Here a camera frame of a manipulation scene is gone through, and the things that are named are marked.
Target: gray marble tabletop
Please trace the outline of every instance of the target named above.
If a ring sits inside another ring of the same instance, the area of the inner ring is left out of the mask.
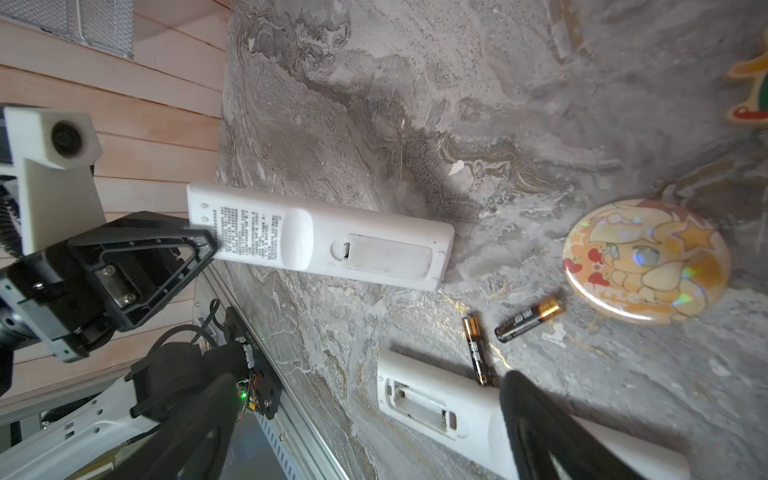
[[[219,181],[451,223],[440,288],[480,312],[497,385],[521,370],[694,478],[765,478],[768,132],[723,121],[749,93],[723,75],[766,21],[762,0],[234,0]],[[730,288],[684,322],[608,319],[568,286],[564,239],[654,196],[717,226]],[[382,349],[471,375],[445,297],[218,267],[350,478],[493,477],[376,406]],[[491,341],[553,292],[566,313]]]

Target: wire mesh basket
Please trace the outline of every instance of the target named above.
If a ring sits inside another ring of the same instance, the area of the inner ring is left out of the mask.
[[[0,0],[0,18],[133,58],[133,0]]]

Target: cartoon eye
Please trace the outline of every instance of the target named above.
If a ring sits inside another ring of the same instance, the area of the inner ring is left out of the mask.
[[[616,243],[608,243],[606,245],[608,248],[608,253],[611,254],[611,258],[614,260],[619,260],[619,247]]]
[[[659,263],[659,250],[646,245],[637,245],[634,250],[634,261],[641,266],[656,266]]]

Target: black and gold battery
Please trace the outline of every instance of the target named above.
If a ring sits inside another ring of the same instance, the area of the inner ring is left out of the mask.
[[[497,326],[494,333],[499,342],[506,343],[564,311],[562,303],[553,295]]]
[[[478,383],[486,386],[490,383],[488,378],[488,365],[485,363],[485,351],[482,345],[482,331],[477,316],[469,314],[462,318],[464,336],[467,337],[469,355],[472,357],[472,369],[475,370]]]

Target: metal bolt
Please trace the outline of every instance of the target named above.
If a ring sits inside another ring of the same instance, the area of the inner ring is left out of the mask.
[[[131,305],[136,300],[138,300],[138,297],[136,297],[136,293],[129,292],[123,295],[122,297],[120,297],[120,299],[118,300],[118,304],[120,306],[128,306],[128,305]]]

